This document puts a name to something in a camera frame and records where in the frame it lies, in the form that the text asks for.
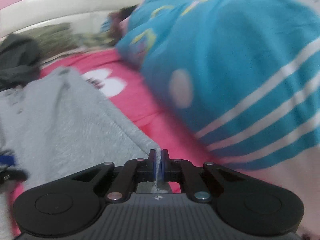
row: white stripe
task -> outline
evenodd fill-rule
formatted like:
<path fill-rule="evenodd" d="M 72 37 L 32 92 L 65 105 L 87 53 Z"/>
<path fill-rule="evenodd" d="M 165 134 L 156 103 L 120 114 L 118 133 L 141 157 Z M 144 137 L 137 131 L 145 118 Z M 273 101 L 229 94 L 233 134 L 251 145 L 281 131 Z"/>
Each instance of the white stripe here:
<path fill-rule="evenodd" d="M 286 136 L 282 137 L 281 139 L 263 147 L 260 150 L 257 150 L 255 152 L 249 153 L 244 156 L 222 158 L 219 160 L 219 163 L 221 164 L 229 163 L 229 162 L 245 163 L 245 162 L 250 162 L 250 161 L 263 158 L 295 142 L 296 140 L 301 138 L 303 135 L 316 129 L 319 126 L 319 124 L 320 124 L 320 111 L 318 110 L 317 113 L 313 117 L 311 117 L 307 122 L 303 123 L 298 128 L 288 133 Z"/>
<path fill-rule="evenodd" d="M 263 98 L 271 90 L 273 90 L 289 75 L 297 71 L 308 58 L 310 58 L 313 54 L 315 54 L 318 51 L 320 51 L 320 37 L 318 37 L 313 42 L 309 43 L 305 48 L 303 48 L 299 52 L 297 57 L 292 62 L 281 67 L 279 71 L 276 72 L 272 77 L 270 77 L 266 82 L 264 82 L 261 87 L 259 87 L 246 98 L 241 100 L 234 108 L 230 109 L 221 117 L 217 118 L 212 123 L 196 132 L 196 138 L 201 138 L 207 133 L 216 130 L 217 128 L 221 127 L 222 125 L 226 124 L 227 122 L 241 114 L 243 111 L 245 111 L 250 106 L 259 101 L 261 98 Z"/>
<path fill-rule="evenodd" d="M 270 125 L 278 121 L 280 118 L 284 117 L 287 113 L 289 113 L 292 109 L 294 109 L 295 106 L 305 101 L 307 97 L 311 93 L 315 92 L 319 86 L 320 86 L 320 72 L 318 72 L 318 74 L 314 78 L 309 80 L 302 90 L 296 92 L 293 95 L 293 97 L 291 97 L 289 100 L 281 104 L 277 109 L 272 111 L 270 114 L 258 120 L 252 126 L 241 131 L 240 133 L 237 133 L 234 136 L 231 136 L 224 140 L 208 145 L 207 149 L 209 151 L 213 151 L 216 149 L 225 148 L 230 145 L 242 142 L 248 139 L 249 137 L 259 133 L 263 129 L 269 127 Z"/>

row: teal blanket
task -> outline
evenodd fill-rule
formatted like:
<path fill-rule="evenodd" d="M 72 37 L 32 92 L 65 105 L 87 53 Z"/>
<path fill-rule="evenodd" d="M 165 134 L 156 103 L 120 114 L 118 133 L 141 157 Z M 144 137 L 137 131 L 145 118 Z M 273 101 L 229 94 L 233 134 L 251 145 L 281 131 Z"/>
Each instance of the teal blanket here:
<path fill-rule="evenodd" d="M 145 0 L 116 48 L 230 168 L 319 147 L 320 19 L 295 0 Z"/>

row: gray fabric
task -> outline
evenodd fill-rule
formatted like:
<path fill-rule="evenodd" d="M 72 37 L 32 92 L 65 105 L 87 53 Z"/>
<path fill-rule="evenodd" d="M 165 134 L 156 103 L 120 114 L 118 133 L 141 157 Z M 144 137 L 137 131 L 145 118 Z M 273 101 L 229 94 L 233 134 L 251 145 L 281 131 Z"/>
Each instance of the gray fabric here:
<path fill-rule="evenodd" d="M 13 149 L 18 168 L 29 172 L 26 189 L 105 161 L 119 166 L 147 158 L 150 149 L 160 151 L 70 68 L 58 68 L 23 90 L 0 92 L 0 126 L 1 150 Z M 139 192 L 165 191 L 143 183 Z"/>

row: white heart print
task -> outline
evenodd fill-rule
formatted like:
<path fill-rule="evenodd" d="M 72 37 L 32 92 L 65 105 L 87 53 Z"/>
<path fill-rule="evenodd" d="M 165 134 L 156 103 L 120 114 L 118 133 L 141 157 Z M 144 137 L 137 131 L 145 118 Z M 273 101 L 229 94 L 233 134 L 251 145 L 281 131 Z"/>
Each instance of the white heart print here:
<path fill-rule="evenodd" d="M 107 98 L 111 98 L 121 93 L 127 86 L 127 83 L 121 78 L 108 78 L 111 73 L 111 69 L 102 68 L 88 71 L 82 77 L 99 88 Z"/>

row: pink bedsheet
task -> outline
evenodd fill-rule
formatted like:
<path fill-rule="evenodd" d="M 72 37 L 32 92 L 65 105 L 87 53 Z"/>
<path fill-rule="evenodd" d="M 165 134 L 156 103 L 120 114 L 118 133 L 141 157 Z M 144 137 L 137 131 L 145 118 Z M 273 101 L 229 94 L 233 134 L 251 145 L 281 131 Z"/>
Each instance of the pink bedsheet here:
<path fill-rule="evenodd" d="M 71 66 L 85 74 L 86 79 L 98 77 L 101 91 L 162 149 L 168 149 L 170 158 L 190 160 L 195 166 L 202 166 L 205 161 L 215 161 L 188 130 L 154 99 L 142 76 L 130 70 L 115 50 L 61 59 L 43 69 L 41 77 L 58 66 Z M 178 185 L 173 186 L 174 192 L 178 190 Z"/>

